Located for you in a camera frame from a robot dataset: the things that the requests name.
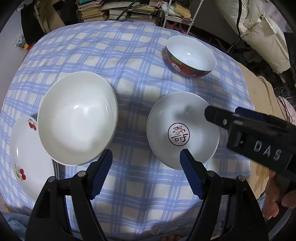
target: screw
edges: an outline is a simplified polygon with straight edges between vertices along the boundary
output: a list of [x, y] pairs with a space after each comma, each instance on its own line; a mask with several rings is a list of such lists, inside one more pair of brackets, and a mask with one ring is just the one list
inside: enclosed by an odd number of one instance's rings
[[236, 125], [238, 125], [238, 126], [242, 126], [242, 125], [244, 124], [244, 123], [243, 123], [242, 121], [240, 121], [240, 120], [235, 120], [233, 123], [236, 124]]
[[246, 178], [244, 176], [238, 176], [238, 179], [241, 181], [241, 182], [244, 182], [246, 180]]
[[84, 177], [85, 174], [86, 174], [85, 171], [80, 171], [80, 172], [77, 173], [77, 175], [78, 175], [79, 177]]
[[55, 180], [55, 177], [49, 177], [47, 180], [49, 183], [52, 183]]
[[213, 177], [213, 176], [215, 176], [215, 172], [213, 172], [213, 171], [207, 171], [207, 174], [210, 176], [210, 177]]

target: tablecloth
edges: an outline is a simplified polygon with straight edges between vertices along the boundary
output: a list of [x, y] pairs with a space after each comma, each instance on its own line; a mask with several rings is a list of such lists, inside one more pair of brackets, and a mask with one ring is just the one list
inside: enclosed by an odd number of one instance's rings
[[[231, 111], [254, 106], [237, 63], [208, 44], [217, 59], [215, 70], [200, 78], [177, 73], [165, 55], [166, 41], [175, 35], [181, 34], [144, 24], [100, 21], [59, 28], [34, 45], [11, 82], [0, 114], [0, 192], [13, 211], [29, 213], [34, 206], [18, 185], [9, 160], [15, 121], [36, 114], [57, 80], [90, 71], [111, 84], [119, 105], [117, 131], [109, 147], [113, 164], [92, 202], [107, 237], [139, 240], [192, 226], [201, 201], [192, 194], [183, 171], [165, 166], [152, 153], [146, 136], [152, 106], [174, 91], [193, 92]], [[249, 160], [227, 150], [226, 142], [227, 133], [221, 130], [217, 151], [206, 168], [224, 177], [248, 177]], [[60, 165], [60, 174], [71, 177], [87, 166]], [[69, 197], [67, 206], [71, 226], [77, 230]]]

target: circular emblem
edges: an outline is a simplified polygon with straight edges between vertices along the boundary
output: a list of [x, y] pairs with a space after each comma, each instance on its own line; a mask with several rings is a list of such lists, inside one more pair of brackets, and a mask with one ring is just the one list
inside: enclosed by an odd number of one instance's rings
[[189, 138], [189, 129], [183, 123], [174, 123], [168, 129], [168, 139], [175, 146], [184, 146]]
[[178, 72], [180, 72], [180, 68], [178, 65], [176, 65], [175, 63], [172, 63], [172, 66], [174, 67], [175, 70], [177, 70]]

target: bowl with chinese character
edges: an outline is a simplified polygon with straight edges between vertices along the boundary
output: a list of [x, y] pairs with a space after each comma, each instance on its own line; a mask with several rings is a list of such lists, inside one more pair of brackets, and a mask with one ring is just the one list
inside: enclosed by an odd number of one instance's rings
[[166, 54], [173, 68], [186, 76], [204, 76], [217, 65], [211, 50], [189, 36], [170, 37], [166, 42]]
[[179, 156], [184, 148], [202, 163], [214, 155], [220, 129], [206, 120], [208, 105], [200, 96], [184, 91], [165, 95], [155, 103], [147, 120], [147, 138], [165, 165], [182, 170]]
[[117, 121], [118, 103], [111, 85], [95, 73], [75, 72], [45, 94], [37, 126], [50, 157], [77, 166], [92, 161], [110, 144]]

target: foot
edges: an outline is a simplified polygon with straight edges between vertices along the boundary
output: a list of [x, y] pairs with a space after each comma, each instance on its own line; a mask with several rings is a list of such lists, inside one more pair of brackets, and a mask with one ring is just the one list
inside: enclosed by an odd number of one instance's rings
[[168, 237], [162, 237], [161, 241], [178, 241], [181, 238], [182, 238], [181, 236], [170, 235]]

